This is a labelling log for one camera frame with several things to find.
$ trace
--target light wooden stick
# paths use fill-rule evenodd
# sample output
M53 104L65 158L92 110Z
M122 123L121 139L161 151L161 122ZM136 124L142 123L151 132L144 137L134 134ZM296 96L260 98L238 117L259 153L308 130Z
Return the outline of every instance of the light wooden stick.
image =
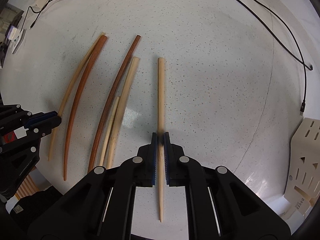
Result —
M132 81L133 81L136 69L138 67L138 64L139 64L139 58L133 57L128 74L127 74L127 77L124 82L124 86L123 86L121 97L119 100L119 105L118 105L115 121L113 123L113 128L112 128L112 133L111 133L111 141L110 141L110 147L109 147L109 154L108 154L108 160L107 160L107 166L106 166L107 169L111 169L111 167L112 167L113 158L115 155L116 145L117 145L118 136L119 136L119 131L120 131L125 107L127 105L127 99L128 99L130 87L132 85Z
M107 127L106 137L104 138L104 142L103 142L99 166L103 166L104 157L106 155L108 141L109 141L109 137L110 137L110 133L111 133L111 128L113 126L113 122L115 120L116 111L117 111L118 104L119 104L119 99L120 99L120 97L116 97L115 104L112 109L112 113L111 113L110 120L109 120L108 127Z
M24 182L26 183L26 185L28 185L28 187L30 188L30 190L32 191L32 194L36 193L37 191L35 190L35 188L31 185L30 181L28 180L28 176L24 179Z
M21 199L20 197L20 190L18 189L17 192L14 194L16 196L16 198L18 199L18 201Z
M28 192L26 191L26 189L24 188L23 184L21 184L19 188L22 192L22 197L26 197L29 195Z
M164 58L158 58L158 193L159 215L163 222L163 188L164 188Z
M101 33L100 36L96 39L96 41L92 44L91 48L88 50L87 54L85 54L84 58L81 60L81 62L78 65L78 68L76 69L75 73L73 74L73 77L70 80L70 83L68 85L67 91L64 94L64 97L62 99L59 111L58 111L58 116L62 116L63 114L63 110L64 107L66 106L67 100L70 96L71 90L73 88L73 86L75 85L76 79L78 78L81 70L83 69L85 63L88 61L91 53L93 52L94 47L96 46L96 44L98 43L98 40L100 39L100 37L102 35L105 35L105 33ZM54 128L52 130L52 135L51 135L51 140L50 140L50 147L49 147L49 153L48 153L48 161L50 161L52 159L52 151L53 151L53 145L54 145L54 139L56 137L56 133L57 133L58 127Z
M37 185L34 183L33 179L31 178L30 174L28 174L28 176L26 177L27 181L30 183L30 185L32 186L33 190L35 192L40 191L37 187Z
M25 189L27 190L27 192L28 192L28 194L31 196L31 195L33 195L33 190L29 187L29 185L27 184L27 182L26 182L26 180L24 180L23 182L22 182L22 184L23 184L23 186L25 187Z

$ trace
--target white label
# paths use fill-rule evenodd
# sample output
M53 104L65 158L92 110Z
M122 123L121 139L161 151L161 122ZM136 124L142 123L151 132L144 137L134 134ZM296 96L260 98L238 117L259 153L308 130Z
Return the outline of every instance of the white label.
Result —
M18 213L20 213L21 211L23 211L23 208L22 208L20 205L17 205L17 206L13 209L13 211L14 211L16 214L18 214Z

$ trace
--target black bracket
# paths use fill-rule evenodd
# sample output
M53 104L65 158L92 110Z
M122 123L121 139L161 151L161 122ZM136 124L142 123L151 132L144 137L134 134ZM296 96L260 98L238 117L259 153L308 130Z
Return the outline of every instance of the black bracket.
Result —
M136 187L152 187L156 134L119 167L98 166L36 219L34 240L130 240ZM290 229L226 167L210 169L187 157L164 135L166 178L185 187L189 240L287 240Z
M59 126L61 117L53 111L32 114L20 105L0 106L0 135L4 136L22 126L26 136L0 147L0 194L14 196L25 177L39 161L41 138Z

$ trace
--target dark brown wooden stick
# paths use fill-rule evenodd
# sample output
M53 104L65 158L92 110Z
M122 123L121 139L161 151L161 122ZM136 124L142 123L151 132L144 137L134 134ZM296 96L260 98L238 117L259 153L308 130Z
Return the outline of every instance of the dark brown wooden stick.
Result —
M100 118L100 121L99 121L99 125L98 125L98 128L97 128L97 133L96 133L96 136L94 137L94 142L93 142L93 146L92 146L92 151L91 151L91 155L90 155L90 161L89 161L89 166L88 166L88 173L93 169L93 166L94 166L94 161L96 160L96 155L97 155L97 150L98 150L98 146L99 146L99 142L100 142L100 139L101 139L101 135L102 135L102 132L103 132L103 129L104 129L104 126L105 126L105 123L107 121L107 118L108 118L108 115L109 115L109 112L110 112L110 108L112 106L112 102L113 102L113 99L115 98L115 94L117 92L117 89L118 89L118 86L119 86L119 83L124 75L124 72L129 64L129 61L130 61L130 58L140 40L141 36L137 35L137 37L134 39L127 55L125 56L123 62L122 62L122 65L119 69L119 72L116 76L116 79L115 81L113 82L113 85L112 85L112 88L110 90L110 93L109 93L109 96L108 96L108 99L106 101L106 104L103 108L103 111L102 111L102 115L101 115L101 118Z
M75 115L77 111L77 107L80 101L80 97L82 94L82 91L84 89L84 85L88 79L88 76L90 74L90 71L95 63L95 61L98 58L98 55L100 54L100 51L102 50L103 45L106 43L107 37L102 35L97 43L97 45L94 47L94 50L91 54L91 57L87 63L87 66L85 67L85 70L82 74L82 78L80 80L75 99L73 101L70 118L69 118L69 124L67 129L67 135L66 135L66 142L64 146L64 158L63 158L63 179L67 180L67 169L68 169L68 152L69 152L69 145L70 145L70 138L71 138L71 132L72 132L72 126L73 122L75 120Z

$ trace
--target tapered wooden dowel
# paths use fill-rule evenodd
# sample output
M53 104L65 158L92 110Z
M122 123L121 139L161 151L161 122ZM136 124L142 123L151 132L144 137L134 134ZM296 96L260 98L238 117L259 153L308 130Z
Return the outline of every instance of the tapered wooden dowel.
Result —
M108 160L107 160L107 166L106 166L107 169L110 169L112 167L113 158L114 158L114 155L115 155L115 150L116 150L118 136L119 136L119 131L120 131L120 127L121 127L121 123L122 123L125 107L127 105L127 99L128 99L130 87L132 85L132 81L133 81L133 78L134 78L134 74L136 73L138 64L139 64L139 58L133 57L131 65L130 65L130 68L129 68L129 71L128 71L128 74L127 74L127 77L126 77L125 82L124 82L124 86L123 86L123 89L122 89L121 97L120 97L120 100L119 100L118 109L117 109L117 112L116 112L115 121L114 121L113 127L112 127L112 132L111 132L111 137L110 137L109 153L108 153Z
M103 131L103 128L105 126L105 123L106 123L106 120L108 118L108 115L109 115L109 111L111 109L111 105L112 105L112 101L115 97L115 94L116 94L116 91L118 89L118 86L120 84L120 81L122 79L122 76L124 75L124 72L127 68L127 65L129 64L129 61L130 61L130 58L140 40L141 36L137 35L136 38L134 39L127 55L125 56L123 62L122 62L122 65L119 69L119 72L116 76L116 79L115 81L113 82L113 85L112 85L112 88L110 90L110 93L108 95L108 98L107 98L107 101L106 101L106 104L103 108L103 111L102 111L102 114L101 114L101 118L100 118L100 121L99 121L99 125L98 125L98 128L97 128L97 132L96 132L96 135L94 137L94 141L93 141L93 145L92 145L92 150L91 150L91 155L90 155L90 160L89 160L89 165L88 165L88 173L93 169L93 166L94 166L94 162L95 162L95 159L96 159L96 155L97 155L97 150L98 150L98 146L99 146L99 142L100 142L100 139L101 139L101 135L102 135L102 131Z
M23 184L21 184L19 188L20 188L20 190L22 192L22 197L26 197L26 196L29 195L27 190L24 188Z
M20 189L17 190L17 192L14 194L16 196L16 198L18 199L18 201L21 199L21 192Z
M68 129L67 129L67 135L66 135L66 142L65 142L65 147L64 147L64 157L63 157L63 179L67 180L67 170L68 170L68 152L69 152L69 145L70 145L70 139L71 139L71 132L72 132L72 126L73 122L75 120L76 116L76 111L78 108L78 104L80 101L80 97L82 94L82 91L84 89L84 85L88 79L88 76L90 74L90 71L95 63L95 61L98 58L98 55L100 54L100 51L103 48L103 45L106 43L107 37L102 35L97 43L97 45L94 47L94 50L91 54L91 57L87 63L87 66L85 67L85 70L83 72L82 78L80 80L75 99L73 101L71 113L70 113L70 118L69 118L69 123L68 123Z
M35 192L40 191L37 185L34 183L33 179L31 178L30 174L28 174L28 176L26 177L26 180L29 182L29 184L32 186Z
M113 122L114 122L115 117L116 117L116 111L117 111L117 108L118 108L119 99L120 99L120 97L116 97L115 104L114 104L113 109L112 109L112 113L111 113L110 120L109 120L108 127L107 127L106 136L105 136L104 142L103 142L103 147L102 147L102 151L101 151L99 166L103 166L104 158L106 156L108 141L109 141L109 137L110 137L110 133L111 133L111 128L113 126Z
M164 58L158 58L158 193L159 219L163 222L164 209Z
M29 185L26 183L26 180L23 181L23 185L25 187L25 189L27 190L28 194L31 196L33 195L33 190L29 187Z
M68 88L64 94L64 97L62 99L61 105L59 107L59 111L58 111L58 116L62 116L63 114L63 110L64 107L66 106L67 100L70 96L70 93L72 91L73 86L75 85L76 79L78 78L81 70L83 69L85 63L88 61L94 47L97 45L98 40L100 39L100 37L102 35L104 35L105 33L101 33L100 36L96 39L96 41L92 44L91 48L88 50L87 54L85 54L84 58L81 60L81 62L78 65L78 68L76 69L75 73L73 74L70 83L68 85ZM58 127L53 128L52 129L52 134L51 134L51 139L50 139L50 146L49 146L49 153L48 153L48 161L50 161L52 159L52 151L53 151L53 145L54 145L54 140L56 137L56 133L57 133Z

